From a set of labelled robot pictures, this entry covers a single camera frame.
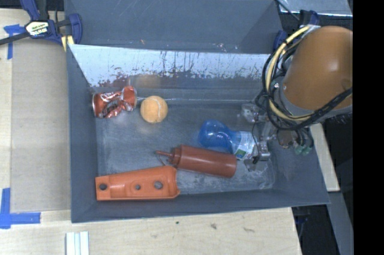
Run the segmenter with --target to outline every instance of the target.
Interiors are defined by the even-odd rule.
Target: clamp
[[[63,45],[65,36],[60,33],[59,28],[68,25],[71,25],[73,42],[75,44],[80,42],[83,34],[80,15],[70,14],[68,19],[58,22],[49,19],[46,11],[46,0],[20,0],[20,3],[23,10],[29,14],[31,21],[24,26],[25,30],[23,32],[0,40],[0,45],[30,37],[32,39],[52,41],[65,48],[65,45]]]

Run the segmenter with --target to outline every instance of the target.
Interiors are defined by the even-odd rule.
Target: bottle nozzle
[[[173,154],[170,153],[170,152],[156,151],[156,154],[158,154],[158,155],[162,155],[162,156],[167,156],[167,157],[169,157],[169,158],[172,158],[172,157],[173,157]]]

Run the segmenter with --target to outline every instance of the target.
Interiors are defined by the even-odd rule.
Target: blue tape
[[[8,33],[10,37],[13,36],[14,34],[20,34],[25,32],[25,28],[20,25],[5,26],[4,30],[6,31],[6,33]],[[8,60],[12,59],[12,57],[13,57],[13,43],[9,43],[7,59]]]
[[[39,224],[40,212],[23,212],[20,214],[10,213],[11,188],[2,190],[1,210],[0,210],[0,229],[10,229],[11,225],[16,224]]]

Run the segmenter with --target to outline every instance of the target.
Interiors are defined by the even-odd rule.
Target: brown squeeze bottle
[[[227,178],[231,178],[236,172],[236,156],[228,153],[187,145],[180,145],[171,153],[162,151],[156,153],[169,157],[169,162],[178,169]]]

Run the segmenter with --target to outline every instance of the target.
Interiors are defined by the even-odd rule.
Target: white plastic piece
[[[88,232],[65,235],[65,255],[89,255]]]

